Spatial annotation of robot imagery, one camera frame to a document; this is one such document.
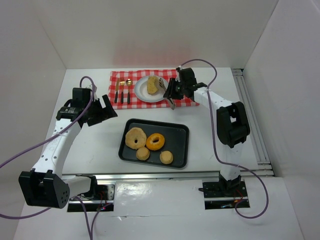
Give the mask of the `speckled bread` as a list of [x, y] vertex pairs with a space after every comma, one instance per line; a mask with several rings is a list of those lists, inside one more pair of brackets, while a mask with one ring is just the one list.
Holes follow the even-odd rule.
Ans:
[[147, 93], [154, 95], [158, 92], [159, 78], [157, 76], [149, 76], [147, 79]]

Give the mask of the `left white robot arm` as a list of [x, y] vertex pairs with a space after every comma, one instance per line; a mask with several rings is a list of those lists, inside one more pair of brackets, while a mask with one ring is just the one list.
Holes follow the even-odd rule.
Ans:
[[72, 98], [57, 112], [53, 139], [30, 171], [22, 171], [18, 182], [29, 206], [58, 208], [66, 206], [70, 198], [84, 195], [92, 199], [98, 194], [97, 179], [93, 175], [76, 174], [62, 180], [62, 171], [70, 148], [84, 124], [93, 126], [117, 117], [105, 94], [100, 99], [89, 88], [73, 88]]

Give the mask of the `metal tongs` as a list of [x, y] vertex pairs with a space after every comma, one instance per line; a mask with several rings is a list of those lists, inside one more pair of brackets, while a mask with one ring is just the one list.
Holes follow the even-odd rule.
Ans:
[[167, 87], [164, 84], [164, 80], [160, 77], [159, 78], [159, 86], [163, 89], [164, 91], [164, 95], [163, 97], [167, 100], [167, 102], [169, 103], [169, 106], [172, 110], [174, 110], [176, 108], [176, 104], [174, 103], [174, 101], [169, 98], [169, 96], [167, 95]]

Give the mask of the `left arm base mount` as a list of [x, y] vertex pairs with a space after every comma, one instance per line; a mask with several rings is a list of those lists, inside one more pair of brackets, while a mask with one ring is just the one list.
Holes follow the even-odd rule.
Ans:
[[70, 188], [67, 212], [112, 212], [114, 210], [115, 184], [99, 184], [96, 176], [77, 174], [65, 180]]

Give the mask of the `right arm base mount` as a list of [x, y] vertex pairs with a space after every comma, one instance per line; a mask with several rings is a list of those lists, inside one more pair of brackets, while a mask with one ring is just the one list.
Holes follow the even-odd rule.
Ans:
[[204, 181], [198, 191], [203, 194], [204, 208], [206, 210], [249, 208], [250, 202], [246, 184], [241, 180], [233, 188], [226, 189], [222, 181]]

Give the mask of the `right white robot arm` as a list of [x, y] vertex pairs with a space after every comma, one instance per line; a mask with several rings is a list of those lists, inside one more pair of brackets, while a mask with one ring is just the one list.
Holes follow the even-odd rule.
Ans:
[[209, 109], [213, 152], [221, 164], [218, 189], [233, 192], [241, 183], [240, 158], [243, 144], [250, 134], [250, 125], [242, 102], [231, 102], [198, 83], [191, 68], [178, 67], [177, 77], [169, 80], [164, 93], [167, 100], [184, 97]]

